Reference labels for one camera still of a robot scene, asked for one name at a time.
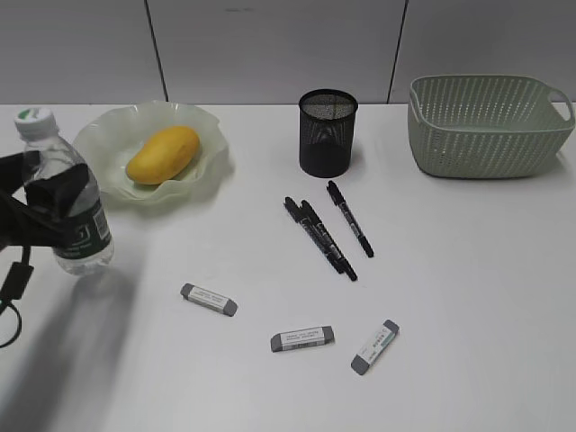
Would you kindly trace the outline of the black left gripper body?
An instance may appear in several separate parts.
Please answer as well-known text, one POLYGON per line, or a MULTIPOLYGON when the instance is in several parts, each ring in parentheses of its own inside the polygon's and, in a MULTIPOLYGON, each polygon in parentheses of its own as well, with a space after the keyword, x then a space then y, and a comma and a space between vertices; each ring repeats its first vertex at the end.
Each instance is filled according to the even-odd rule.
POLYGON ((53 247, 54 227, 42 214, 1 192, 1 250, 12 246, 53 247))

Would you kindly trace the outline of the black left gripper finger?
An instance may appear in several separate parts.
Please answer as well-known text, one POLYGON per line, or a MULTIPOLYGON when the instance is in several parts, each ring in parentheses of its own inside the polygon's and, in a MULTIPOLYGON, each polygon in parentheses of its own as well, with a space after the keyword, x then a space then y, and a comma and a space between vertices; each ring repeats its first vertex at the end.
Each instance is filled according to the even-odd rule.
POLYGON ((81 163, 24 187, 34 246, 68 247, 76 241, 77 227, 85 222, 87 209, 75 215, 72 212, 88 180, 88 166, 81 163))
POLYGON ((35 176, 41 167, 41 153, 24 151, 1 158, 1 202, 6 203, 21 187, 28 203, 41 202, 41 189, 35 176))

